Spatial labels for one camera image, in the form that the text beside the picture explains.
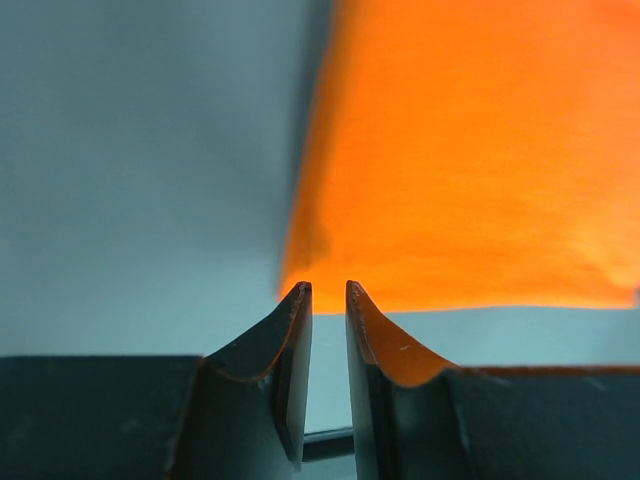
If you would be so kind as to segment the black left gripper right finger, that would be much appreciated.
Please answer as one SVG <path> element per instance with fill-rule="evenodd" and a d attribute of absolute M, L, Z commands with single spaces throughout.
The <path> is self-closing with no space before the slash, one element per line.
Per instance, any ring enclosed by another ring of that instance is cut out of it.
<path fill-rule="evenodd" d="M 459 366 L 346 285 L 361 479 L 635 479 L 635 366 Z"/>

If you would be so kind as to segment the orange t-shirt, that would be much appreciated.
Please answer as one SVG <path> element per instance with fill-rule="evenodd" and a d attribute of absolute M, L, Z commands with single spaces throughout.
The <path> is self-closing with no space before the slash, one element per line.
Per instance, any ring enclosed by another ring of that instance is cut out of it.
<path fill-rule="evenodd" d="M 626 309 L 635 1 L 337 1 L 278 290 L 387 311 Z"/>

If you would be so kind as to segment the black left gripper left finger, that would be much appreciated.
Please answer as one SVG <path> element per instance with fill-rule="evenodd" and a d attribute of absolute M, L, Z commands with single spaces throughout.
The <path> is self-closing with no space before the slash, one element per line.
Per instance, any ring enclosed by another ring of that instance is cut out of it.
<path fill-rule="evenodd" d="M 299 469 L 312 288 L 206 356 L 1 361 L 5 479 L 288 479 Z"/>

